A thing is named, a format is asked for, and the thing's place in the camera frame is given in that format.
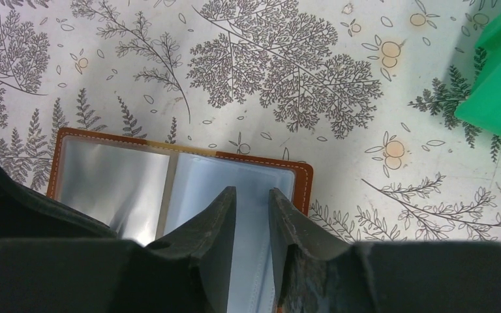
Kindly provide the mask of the brown leather card holder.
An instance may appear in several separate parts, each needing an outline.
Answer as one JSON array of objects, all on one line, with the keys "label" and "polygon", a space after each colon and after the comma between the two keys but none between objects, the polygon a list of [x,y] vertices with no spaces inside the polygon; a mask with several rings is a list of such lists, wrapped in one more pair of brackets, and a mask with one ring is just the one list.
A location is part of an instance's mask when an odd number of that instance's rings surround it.
[{"label": "brown leather card holder", "polygon": [[75,128],[57,134],[47,195],[148,245],[194,220],[229,186],[236,195],[223,312],[277,312],[268,198],[279,189],[307,213],[305,163],[194,149]]}]

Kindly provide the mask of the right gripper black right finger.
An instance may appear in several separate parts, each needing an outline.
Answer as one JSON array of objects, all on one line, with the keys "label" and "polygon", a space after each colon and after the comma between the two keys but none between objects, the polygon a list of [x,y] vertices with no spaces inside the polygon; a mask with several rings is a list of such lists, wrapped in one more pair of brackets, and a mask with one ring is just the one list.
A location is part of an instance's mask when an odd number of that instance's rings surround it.
[{"label": "right gripper black right finger", "polygon": [[345,243],[269,193],[283,312],[501,312],[501,243]]}]

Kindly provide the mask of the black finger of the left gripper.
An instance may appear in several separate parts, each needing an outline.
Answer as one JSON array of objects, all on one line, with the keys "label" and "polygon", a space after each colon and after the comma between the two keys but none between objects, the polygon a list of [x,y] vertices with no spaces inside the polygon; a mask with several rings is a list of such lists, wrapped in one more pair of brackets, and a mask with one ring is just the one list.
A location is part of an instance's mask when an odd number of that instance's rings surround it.
[{"label": "black finger of the left gripper", "polygon": [[105,224],[12,180],[0,167],[0,238],[116,238]]}]

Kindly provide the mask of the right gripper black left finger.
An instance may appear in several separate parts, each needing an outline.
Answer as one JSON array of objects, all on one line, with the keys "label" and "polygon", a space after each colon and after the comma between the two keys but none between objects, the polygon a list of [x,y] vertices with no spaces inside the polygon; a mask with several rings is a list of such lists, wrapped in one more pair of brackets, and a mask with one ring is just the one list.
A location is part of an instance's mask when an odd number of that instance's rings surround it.
[{"label": "right gripper black left finger", "polygon": [[147,246],[0,239],[0,312],[226,312],[236,190]]}]

